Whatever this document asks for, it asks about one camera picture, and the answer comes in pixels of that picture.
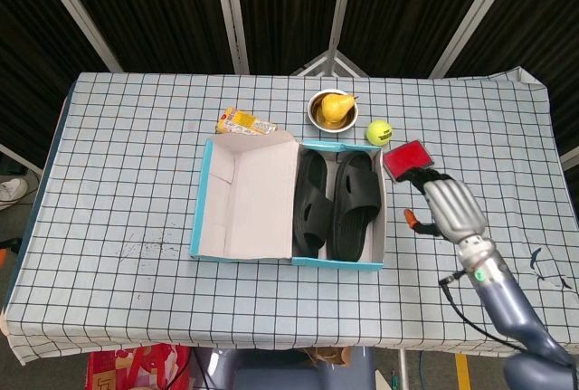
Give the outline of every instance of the white shoe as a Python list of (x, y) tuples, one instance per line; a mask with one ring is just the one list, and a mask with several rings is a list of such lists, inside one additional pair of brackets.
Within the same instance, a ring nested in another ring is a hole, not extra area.
[(28, 191), (24, 179), (16, 178), (0, 184), (0, 211), (17, 203)]

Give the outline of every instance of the grid tablecloth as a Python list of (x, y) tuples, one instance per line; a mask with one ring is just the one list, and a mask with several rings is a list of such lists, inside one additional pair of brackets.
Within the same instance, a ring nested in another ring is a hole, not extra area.
[[(358, 96), (358, 121), (339, 137), (307, 120), (308, 99), (326, 88)], [(297, 139), (365, 143), (366, 125), (387, 119), (390, 148), (424, 141), (436, 167), (479, 199), (487, 233), (551, 334), (579, 353), (579, 234), (547, 91), (526, 72), (471, 80), (83, 73), (64, 107), (5, 311), (22, 361), (159, 341), (506, 352), (465, 326), (441, 295), (438, 279), (459, 268), (455, 249), (407, 227), (406, 207), (430, 219), (408, 184), (386, 181), (380, 272), (191, 258), (204, 142), (228, 106)], [(496, 334), (468, 281), (454, 298)]]

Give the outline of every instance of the tennis ball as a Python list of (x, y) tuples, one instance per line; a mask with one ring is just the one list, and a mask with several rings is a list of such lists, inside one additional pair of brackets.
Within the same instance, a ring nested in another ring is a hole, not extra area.
[(388, 144), (392, 137), (392, 126), (383, 120), (374, 120), (365, 132), (366, 138), (375, 146)]

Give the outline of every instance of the red brush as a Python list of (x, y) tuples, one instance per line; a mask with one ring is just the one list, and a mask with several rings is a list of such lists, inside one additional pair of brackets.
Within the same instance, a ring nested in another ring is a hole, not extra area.
[(384, 154), (384, 168), (393, 180), (406, 173), (410, 168), (426, 168), (434, 161), (419, 140), (406, 143)]

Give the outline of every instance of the black slipper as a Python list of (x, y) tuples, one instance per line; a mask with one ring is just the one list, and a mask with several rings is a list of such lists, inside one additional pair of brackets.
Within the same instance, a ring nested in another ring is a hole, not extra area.
[(304, 152), (299, 161), (293, 202), (293, 239), (295, 254), (318, 257), (327, 238), (332, 218), (332, 202), (326, 198), (327, 167), (314, 150)]
[(378, 175), (366, 152), (347, 154), (336, 173), (334, 217), (327, 238), (330, 259), (357, 262), (364, 250), (365, 229), (380, 208)]

